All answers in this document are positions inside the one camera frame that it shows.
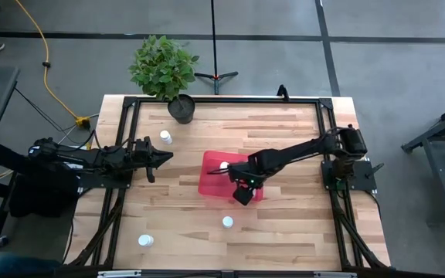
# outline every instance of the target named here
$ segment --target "yellow cable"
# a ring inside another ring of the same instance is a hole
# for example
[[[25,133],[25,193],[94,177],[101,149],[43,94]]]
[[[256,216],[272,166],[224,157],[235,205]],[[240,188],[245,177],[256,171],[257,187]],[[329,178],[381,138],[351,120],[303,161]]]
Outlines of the yellow cable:
[[[44,37],[44,34],[42,33],[42,30],[40,29],[39,25],[37,24],[37,22],[34,20],[34,18],[30,15],[29,12],[27,12],[27,9],[22,5],[22,3],[20,3],[19,0],[15,0],[16,3],[20,6],[20,8],[22,8],[23,12],[25,14],[27,14],[27,16],[29,17],[30,20],[32,20],[32,23],[34,24],[34,26],[37,28],[37,31],[39,31],[39,34],[44,42],[44,46],[46,47],[46,63],[49,64],[49,47],[47,46],[47,41],[46,41],[46,37]],[[78,127],[87,127],[87,124],[90,126],[90,117],[78,117],[72,110],[70,110],[54,93],[53,91],[49,88],[49,86],[47,85],[47,71],[48,71],[48,66],[44,65],[44,86],[46,87],[47,91],[49,92],[49,94],[51,96],[54,97],[54,99],[56,101],[58,101],[61,106],[63,106],[66,111],[68,111],[68,113],[70,113],[74,118],[75,118],[75,123]]]

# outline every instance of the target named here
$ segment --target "green plant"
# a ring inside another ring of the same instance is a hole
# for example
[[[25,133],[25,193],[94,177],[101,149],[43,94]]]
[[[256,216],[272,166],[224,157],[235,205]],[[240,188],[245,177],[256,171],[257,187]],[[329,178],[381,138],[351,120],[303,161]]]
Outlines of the green plant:
[[[166,36],[149,36],[135,52],[134,64],[128,71],[133,75],[131,81],[144,93],[171,101],[195,81],[193,66],[198,59]]]

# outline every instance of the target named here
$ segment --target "chair wheel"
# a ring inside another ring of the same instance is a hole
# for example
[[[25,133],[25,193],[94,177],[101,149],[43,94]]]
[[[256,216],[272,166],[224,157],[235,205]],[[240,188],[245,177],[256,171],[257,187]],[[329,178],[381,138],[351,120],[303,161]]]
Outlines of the chair wheel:
[[[9,238],[8,236],[1,236],[0,237],[0,248],[3,248],[5,246],[7,246],[9,243]]]

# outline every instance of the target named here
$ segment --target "wooden table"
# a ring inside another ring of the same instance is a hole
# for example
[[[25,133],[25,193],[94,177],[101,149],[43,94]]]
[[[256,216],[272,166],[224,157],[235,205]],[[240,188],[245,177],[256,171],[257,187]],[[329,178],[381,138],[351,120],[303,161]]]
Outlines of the wooden table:
[[[97,124],[103,146],[114,144],[123,97],[104,97]],[[336,97],[333,103],[339,127],[358,126],[352,98]],[[173,144],[162,143],[162,130],[171,133]],[[174,157],[154,171],[154,184],[148,183],[144,170],[135,172],[124,203],[115,269],[340,269],[331,200],[321,182],[321,157],[288,165],[265,182],[264,200],[248,206],[205,198],[197,190],[204,151],[251,154],[317,137],[313,105],[197,103],[193,122],[181,125],[165,103],[143,103],[137,137],[144,136]],[[79,200],[67,261],[96,232],[103,197],[103,189],[94,189]],[[371,196],[352,192],[352,204],[358,232],[389,265],[379,211]],[[222,225],[227,215],[234,219],[231,229]],[[154,245],[139,246],[141,234],[154,236]],[[353,261],[351,244],[347,247]]]

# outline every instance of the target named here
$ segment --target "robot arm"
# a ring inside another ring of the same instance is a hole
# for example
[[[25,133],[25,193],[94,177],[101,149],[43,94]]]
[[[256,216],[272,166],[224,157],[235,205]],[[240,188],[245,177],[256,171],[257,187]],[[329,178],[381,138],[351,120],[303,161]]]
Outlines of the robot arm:
[[[287,164],[311,158],[319,154],[333,154],[333,175],[346,179],[353,173],[352,164],[367,153],[362,133],[352,127],[330,129],[317,139],[294,145],[282,150],[266,149],[251,154],[248,162],[232,163],[227,169],[211,174],[228,173],[236,183],[233,197],[247,205],[253,197],[253,190],[263,187],[263,183],[282,170]]]
[[[125,174],[145,168],[150,182],[155,181],[152,168],[158,168],[172,158],[173,153],[152,147],[149,137],[138,139],[134,150],[121,146],[82,150],[57,144],[52,138],[37,140],[29,150],[29,158],[41,164],[78,164],[82,168],[70,169],[72,175],[80,173],[83,187],[118,188],[127,179]]]

